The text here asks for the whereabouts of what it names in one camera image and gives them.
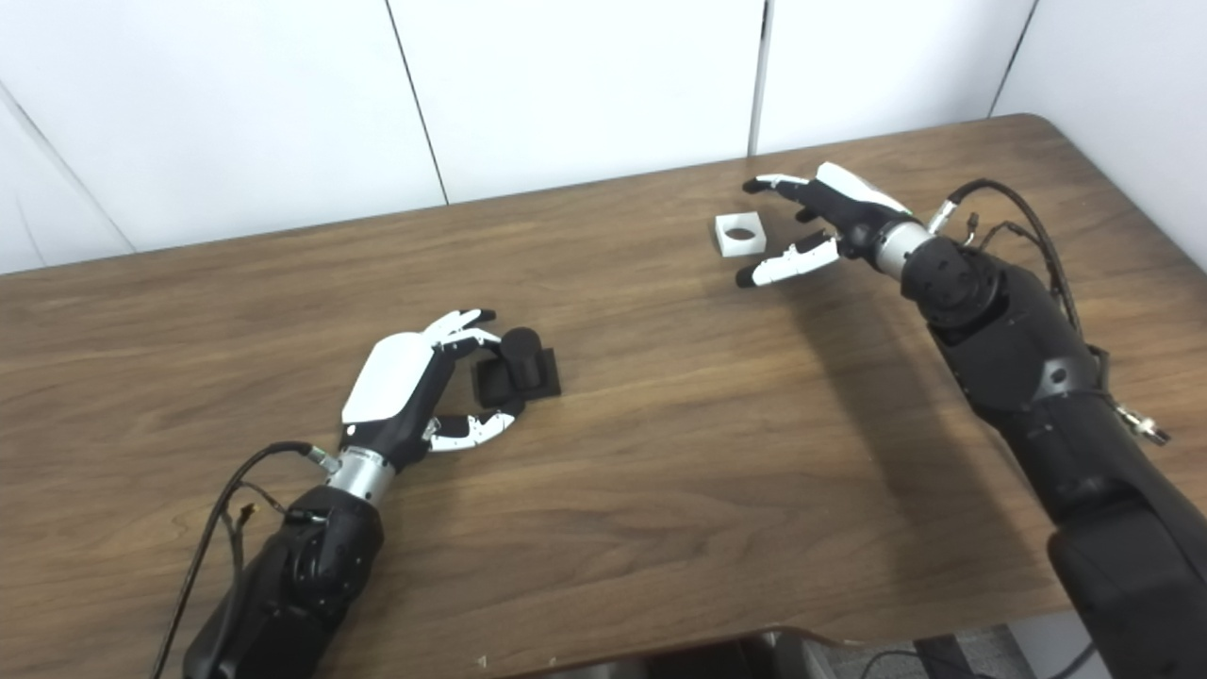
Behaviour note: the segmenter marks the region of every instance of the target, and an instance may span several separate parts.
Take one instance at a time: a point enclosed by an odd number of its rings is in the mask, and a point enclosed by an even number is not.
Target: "floor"
[[[956,640],[978,674],[992,679],[1036,679],[1005,626],[961,632]],[[915,657],[888,655],[875,660],[869,668],[869,662],[886,650],[915,651],[915,646],[842,649],[789,634],[764,634],[678,654],[559,672],[544,679],[932,679]]]

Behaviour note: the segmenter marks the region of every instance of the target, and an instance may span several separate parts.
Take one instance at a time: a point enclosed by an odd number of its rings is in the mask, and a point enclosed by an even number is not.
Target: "white block with hole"
[[[759,254],[766,248],[766,233],[758,212],[717,215],[713,230],[722,257]]]

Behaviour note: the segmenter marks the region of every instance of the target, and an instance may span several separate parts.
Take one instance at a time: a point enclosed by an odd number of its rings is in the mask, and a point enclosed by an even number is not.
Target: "robotic hand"
[[[822,217],[821,230],[783,254],[737,271],[751,287],[799,275],[839,254],[900,281],[973,412],[1009,445],[1056,533],[1049,558],[1115,679],[1207,677],[1207,521],[1144,457],[1135,437],[1168,437],[1114,400],[1106,352],[1081,339],[1051,239],[1030,205],[980,178],[952,192],[923,227],[900,203],[832,163],[816,178],[765,175],[748,193],[775,191]],[[1044,253],[1051,287],[969,238],[938,233],[979,188],[1010,198]],[[1053,294],[1063,302],[1065,312]]]
[[[747,181],[742,189],[747,193],[775,191],[805,205],[805,209],[797,212],[798,221],[807,223],[821,217],[838,228],[839,233],[817,230],[789,245],[779,257],[763,259],[739,270],[740,287],[766,285],[809,273],[836,261],[839,254],[863,257],[877,265],[873,245],[881,232],[903,222],[916,223],[904,205],[834,163],[823,163],[817,168],[817,178],[814,180],[769,174]],[[897,245],[904,245],[903,240],[909,238],[898,236]]]
[[[187,679],[313,675],[368,583],[384,540],[377,508],[390,481],[430,452],[494,439],[524,410],[517,398],[478,416],[433,415],[457,359],[478,349],[498,353],[500,338],[473,327],[494,317],[451,311],[373,347],[344,405],[340,455],[307,453],[326,482],[284,511],[280,529],[238,575],[185,654]]]

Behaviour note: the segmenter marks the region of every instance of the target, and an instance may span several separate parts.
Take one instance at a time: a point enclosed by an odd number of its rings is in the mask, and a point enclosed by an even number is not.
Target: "wood grain surface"
[[[0,675],[146,672],[231,472],[273,440],[331,449],[377,339],[467,306],[537,328],[565,396],[395,481],[322,677],[491,678],[762,630],[910,639],[1066,607],[1048,521],[896,283],[844,261],[739,289],[746,259],[715,251],[716,213],[759,210],[775,250],[803,235],[794,205],[739,187],[827,159],[923,215],[978,176],[1022,192],[1116,396],[1176,438],[1149,455],[1207,509],[1207,277],[1056,129],[996,118],[0,277]],[[996,248],[1038,267],[1016,240]],[[472,410],[467,373],[443,411]],[[253,478],[282,499],[320,480],[297,458]],[[211,550],[177,651],[228,560]]]

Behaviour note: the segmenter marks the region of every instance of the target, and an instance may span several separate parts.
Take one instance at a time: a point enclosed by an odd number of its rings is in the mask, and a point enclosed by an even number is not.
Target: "black cable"
[[[214,529],[217,528],[218,521],[226,514],[227,505],[231,503],[231,496],[239,488],[243,478],[246,476],[251,468],[269,456],[284,452],[295,452],[304,456],[313,447],[310,444],[303,441],[278,441],[276,444],[270,444],[256,451],[255,455],[247,458],[247,462],[243,463],[231,475],[231,480],[227,481],[222,492],[218,493],[218,499],[214,503],[214,509],[210,511],[209,519],[205,520],[200,542],[197,545],[197,551],[193,552],[193,561],[188,564],[188,570],[185,572],[185,583],[180,586],[180,595],[176,596],[176,605],[173,609],[171,620],[168,621],[168,630],[164,632],[163,642],[159,644],[159,652],[156,655],[154,665],[151,666],[151,679],[159,679],[163,674],[163,667],[168,662],[168,652],[171,650],[171,642],[176,637],[176,628],[180,627],[180,619],[185,615],[185,607],[188,605],[188,596],[192,593],[193,583],[202,569],[202,561],[205,558],[205,551],[209,549],[210,539],[214,537]]]
[[[222,657],[222,649],[231,637],[234,621],[243,609],[243,527],[255,514],[256,505],[246,505],[239,513],[238,521],[232,522],[226,509],[222,510],[222,525],[226,526],[227,537],[231,539],[231,566],[234,568],[234,579],[231,591],[227,593],[226,610],[222,611],[222,624],[218,625],[218,634],[214,638],[214,652],[210,655],[210,665],[199,673],[199,679],[214,675],[214,663]]]
[[[976,245],[976,250],[984,252],[985,247],[989,247],[989,241],[992,240],[993,235],[996,235],[997,232],[1002,230],[1003,228],[1008,228],[1010,229],[1010,233],[1014,233],[1015,235],[1021,235],[1027,240],[1031,240],[1031,244],[1034,245],[1036,247],[1039,247],[1039,252],[1043,253],[1044,246],[1039,242],[1039,239],[1032,235],[1030,230],[1022,228],[1021,226],[1014,223],[1013,221],[1003,221],[1002,223],[989,229],[989,233],[985,234],[985,238],[981,238],[981,241]]]
[[[1060,672],[1057,672],[1056,674],[1053,674],[1048,679],[1068,679],[1078,669],[1081,669],[1081,667],[1085,666],[1085,663],[1089,662],[1089,660],[1091,657],[1094,657],[1094,654],[1095,654],[1096,650],[1097,649],[1094,648],[1094,643],[1090,643],[1089,645],[1085,646],[1085,649],[1081,652],[1077,654],[1077,656],[1074,656],[1073,660],[1069,661],[1069,663],[1067,666],[1065,666],[1065,669],[1061,669]],[[951,662],[949,660],[944,660],[941,657],[934,657],[934,656],[929,656],[929,655],[926,655],[926,654],[920,654],[917,651],[900,651],[900,650],[880,651],[879,654],[871,656],[871,660],[868,661],[868,665],[863,666],[863,673],[859,674],[859,679],[868,679],[868,675],[871,673],[871,668],[877,662],[880,662],[881,660],[884,660],[884,658],[886,658],[888,656],[903,656],[903,657],[912,657],[912,658],[917,658],[917,660],[926,658],[926,660],[928,660],[931,662],[938,662],[939,665],[946,665],[947,667],[955,669],[956,672],[958,672],[961,674],[964,674],[967,677],[973,677],[974,679],[997,679],[992,674],[981,674],[979,672],[969,672],[968,669],[966,669],[966,668],[963,668],[963,667],[961,667],[961,666],[958,666],[958,665],[956,665],[956,663],[954,663],[954,662]]]
[[[264,498],[264,502],[268,503],[268,507],[273,508],[276,511],[276,514],[280,514],[280,515],[287,514],[287,511],[285,509],[285,505],[282,505],[281,503],[276,502],[276,498],[269,496],[268,491],[264,491],[263,488],[261,488],[260,486],[252,484],[251,481],[240,481],[239,482],[239,487],[240,488],[251,488],[252,491],[255,491],[256,493],[258,493],[260,497]]]
[[[1044,254],[1048,269],[1051,273],[1053,279],[1056,281],[1061,300],[1065,303],[1065,312],[1068,315],[1068,322],[1073,326],[1073,329],[1077,330],[1078,335],[1080,335],[1081,318],[1077,314],[1077,304],[1073,303],[1073,292],[1068,285],[1068,276],[1065,275],[1065,267],[1061,264],[1060,254],[1056,253],[1056,245],[1053,242],[1051,236],[1048,235],[1048,229],[1044,227],[1043,222],[1039,221],[1039,215],[1031,209],[1031,205],[1027,204],[1022,195],[1001,181],[995,181],[992,178],[974,178],[952,191],[951,194],[947,195],[947,200],[958,205],[964,198],[968,197],[969,193],[981,188],[992,188],[993,191],[997,191],[1009,198],[1010,201],[1019,207],[1022,215],[1027,217],[1027,221],[1031,222],[1031,228],[1036,232],[1036,238],[1039,240],[1039,251]]]

